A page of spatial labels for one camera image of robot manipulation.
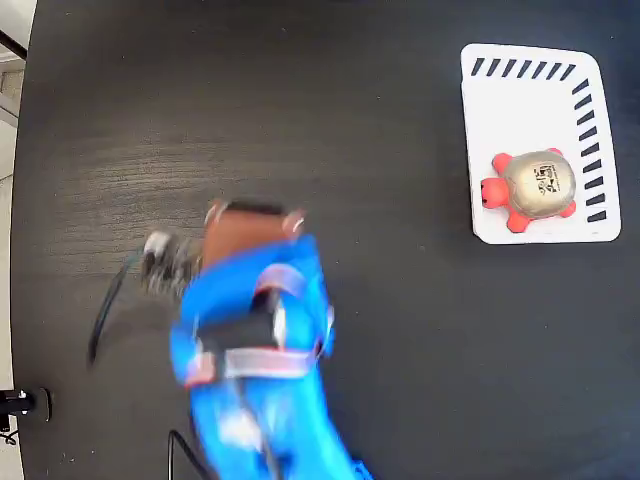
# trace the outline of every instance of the black cable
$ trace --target black cable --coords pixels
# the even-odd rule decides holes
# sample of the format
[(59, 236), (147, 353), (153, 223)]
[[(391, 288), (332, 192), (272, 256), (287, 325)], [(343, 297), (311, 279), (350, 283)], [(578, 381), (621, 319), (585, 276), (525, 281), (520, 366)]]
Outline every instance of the black cable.
[(113, 277), (111, 280), (111, 284), (109, 285), (109, 290), (107, 290), (107, 294), (102, 301), (102, 305), (100, 306), (100, 310), (98, 311), (98, 315), (96, 317), (95, 323), (93, 324), (93, 331), (91, 332), (91, 337), (89, 338), (89, 352), (88, 352), (88, 360), (89, 365), (93, 365), (96, 361), (96, 355), (98, 354), (98, 342), (100, 341), (100, 335), (102, 334), (102, 330), (104, 329), (104, 324), (107, 320), (107, 315), (109, 314), (109, 310), (111, 309), (111, 304), (115, 300), (118, 292), (120, 291), (120, 287), (122, 286), (122, 282), (129, 271), (129, 268), (140, 259), (142, 255), (142, 251), (139, 250), (136, 253), (132, 254), (127, 258), (120, 267), (120, 271)]
[(196, 454), (193, 453), (193, 450), (191, 450), (191, 448), (189, 448), (189, 445), (187, 445), (187, 441), (176, 430), (171, 430), (169, 432), (169, 473), (167, 475), (168, 480), (173, 480), (173, 452), (175, 450), (176, 442), (178, 442), (178, 445), (182, 447), (182, 451), (184, 452), (187, 460), (189, 460), (189, 463), (191, 463), (191, 466), (196, 471), (198, 476), (202, 480), (213, 480), (204, 465), (202, 465), (202, 463), (200, 463), (200, 461), (196, 458)]
[(0, 30), (0, 44), (7, 47), (13, 53), (18, 55), (21, 59), (23, 60), (27, 59), (27, 49), (24, 48), (22, 45), (20, 45), (18, 42), (16, 42), (9, 35), (4, 33), (2, 30)]
[(0, 433), (0, 438), (4, 438), (4, 443), (7, 445), (17, 445), (16, 439), (13, 438), (14, 435), (17, 435), (18, 430), (11, 432), (9, 435), (5, 435), (4, 433)]

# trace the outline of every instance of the toy turtle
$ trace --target toy turtle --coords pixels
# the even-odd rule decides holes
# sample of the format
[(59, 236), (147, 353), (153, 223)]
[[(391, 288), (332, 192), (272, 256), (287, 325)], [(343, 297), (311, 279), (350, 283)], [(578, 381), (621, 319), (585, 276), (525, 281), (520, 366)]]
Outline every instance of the toy turtle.
[(569, 162), (557, 148), (512, 157), (500, 153), (493, 159), (498, 178), (481, 182), (485, 208), (506, 207), (507, 228), (524, 232), (532, 220), (576, 211), (576, 178)]

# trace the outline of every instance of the dark wood grain surface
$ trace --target dark wood grain surface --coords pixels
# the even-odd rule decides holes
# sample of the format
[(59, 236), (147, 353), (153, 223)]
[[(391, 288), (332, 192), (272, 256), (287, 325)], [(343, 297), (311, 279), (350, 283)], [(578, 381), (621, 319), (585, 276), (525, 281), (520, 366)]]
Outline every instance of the dark wood grain surface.
[[(308, 209), (337, 309), (328, 402), (376, 478), (638, 478), (636, 5), (39, 2), (11, 325), (17, 385), (47, 386), (55, 410), (20, 422), (26, 478), (163, 478), (168, 430), (188, 432), (175, 310), (131, 281), (93, 372), (86, 343), (126, 254), (156, 227), (199, 235), (217, 195)], [(472, 42), (599, 61), (617, 241), (473, 236), (459, 69)]]

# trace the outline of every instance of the turtle leg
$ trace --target turtle leg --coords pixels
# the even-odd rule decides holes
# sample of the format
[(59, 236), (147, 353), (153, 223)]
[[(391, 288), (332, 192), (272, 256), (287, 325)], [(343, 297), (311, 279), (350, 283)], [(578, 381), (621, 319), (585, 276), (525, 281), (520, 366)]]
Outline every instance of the turtle leg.
[(563, 218), (567, 218), (573, 215), (574, 213), (576, 213), (576, 202), (571, 202), (571, 204), (567, 208), (565, 208), (562, 212), (560, 212), (559, 215)]
[(499, 153), (498, 155), (493, 157), (493, 168), (496, 169), (498, 175), (502, 175), (502, 172), (504, 172), (504, 169), (507, 168), (507, 165), (509, 165), (509, 162), (512, 158), (513, 157), (508, 153)]
[(507, 228), (513, 233), (523, 233), (531, 223), (531, 219), (516, 212), (512, 208), (509, 209), (509, 212), (510, 213), (509, 221), (507, 222)]

